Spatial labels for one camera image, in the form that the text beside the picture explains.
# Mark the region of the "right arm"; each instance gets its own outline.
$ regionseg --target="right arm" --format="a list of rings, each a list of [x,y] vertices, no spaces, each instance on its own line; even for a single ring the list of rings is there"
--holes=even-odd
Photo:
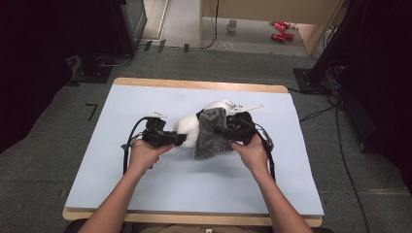
[[[272,220],[274,232],[312,232],[303,217],[288,201],[267,170],[267,155],[260,137],[255,135],[247,146],[230,141],[234,150],[239,152],[243,163],[257,181],[267,210]]]

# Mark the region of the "red object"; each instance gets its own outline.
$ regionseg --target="red object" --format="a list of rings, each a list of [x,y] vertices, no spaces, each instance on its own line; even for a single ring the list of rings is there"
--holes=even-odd
[[[286,29],[291,28],[291,24],[288,22],[279,22],[279,23],[281,23],[284,27],[286,27]]]
[[[285,36],[286,39],[288,39],[288,40],[293,40],[293,38],[294,38],[294,34],[292,34],[292,33],[284,33],[282,35]]]
[[[286,40],[286,37],[284,35],[277,35],[273,33],[270,39],[275,40],[275,41],[284,42]]]
[[[286,27],[284,25],[282,25],[282,23],[280,23],[280,22],[275,22],[273,24],[273,26],[282,33],[286,31]]]

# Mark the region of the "wooden table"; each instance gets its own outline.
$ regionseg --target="wooden table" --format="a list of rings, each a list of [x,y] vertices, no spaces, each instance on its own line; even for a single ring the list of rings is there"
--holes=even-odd
[[[114,81],[117,85],[139,85],[157,87],[178,87],[190,89],[216,89],[240,90],[253,92],[288,93],[284,86],[243,84],[243,83],[207,83],[193,81],[149,80],[118,78]],[[89,218],[95,209],[67,208],[63,210],[63,217],[68,220]],[[320,226],[321,216],[303,216],[310,226]],[[271,225],[268,215],[204,215],[202,213],[153,213],[144,211],[127,211],[124,221],[154,222],[154,223],[184,223],[184,224],[210,224],[210,225]]]
[[[218,0],[201,0],[202,18],[214,17]],[[312,54],[340,12],[345,0],[220,0],[219,17],[299,23],[299,34],[308,54]]]

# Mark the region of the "carpeted floor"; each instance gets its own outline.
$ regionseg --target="carpeted floor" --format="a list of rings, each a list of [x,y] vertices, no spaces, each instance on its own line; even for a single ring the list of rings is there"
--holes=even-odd
[[[281,84],[297,88],[292,68],[311,68],[316,58],[215,50],[156,48],[113,69],[106,84],[64,86],[31,133],[0,155],[0,232],[63,232],[61,216],[88,141],[117,77]],[[300,118],[329,107],[324,96],[292,92]],[[323,227],[366,232],[361,208],[339,151],[336,116],[348,168],[370,232],[410,232],[412,198],[398,170],[379,154],[359,152],[358,136],[344,110],[301,123],[315,183],[324,204]]]

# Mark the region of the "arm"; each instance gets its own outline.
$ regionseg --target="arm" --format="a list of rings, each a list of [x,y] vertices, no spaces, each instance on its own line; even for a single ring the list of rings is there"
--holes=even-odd
[[[146,170],[158,161],[159,156],[172,148],[170,145],[152,149],[144,141],[138,140],[131,149],[127,172],[79,232],[119,233],[137,183]]]
[[[267,155],[258,135],[247,146],[230,141],[243,163],[251,171],[260,188],[272,220],[274,232],[312,232],[303,217],[294,209],[267,170]]]

